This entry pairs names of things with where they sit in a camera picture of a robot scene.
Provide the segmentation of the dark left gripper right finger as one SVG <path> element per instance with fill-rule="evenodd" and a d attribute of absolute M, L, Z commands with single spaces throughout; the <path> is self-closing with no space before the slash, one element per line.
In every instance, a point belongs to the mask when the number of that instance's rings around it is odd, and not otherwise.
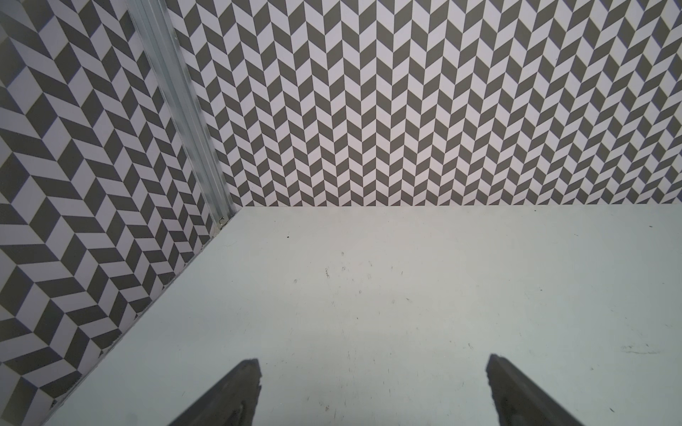
<path fill-rule="evenodd" d="M 491 354 L 486 372 L 500 425 L 583 425 L 507 358 Z"/>

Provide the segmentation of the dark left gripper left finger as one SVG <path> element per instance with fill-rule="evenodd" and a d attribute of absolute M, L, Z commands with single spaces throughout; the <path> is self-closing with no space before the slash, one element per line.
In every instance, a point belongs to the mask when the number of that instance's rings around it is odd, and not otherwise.
<path fill-rule="evenodd" d="M 261 392 L 261 377 L 258 359 L 241 361 L 170 426 L 252 425 Z"/>

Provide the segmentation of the aluminium corner post left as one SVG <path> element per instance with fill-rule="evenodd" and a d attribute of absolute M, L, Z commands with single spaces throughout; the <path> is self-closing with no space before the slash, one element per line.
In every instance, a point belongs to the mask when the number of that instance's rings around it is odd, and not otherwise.
<path fill-rule="evenodd" d="M 224 227 L 236 214 L 216 149 L 164 1 L 131 0 L 132 21 L 193 164 L 213 221 Z"/>

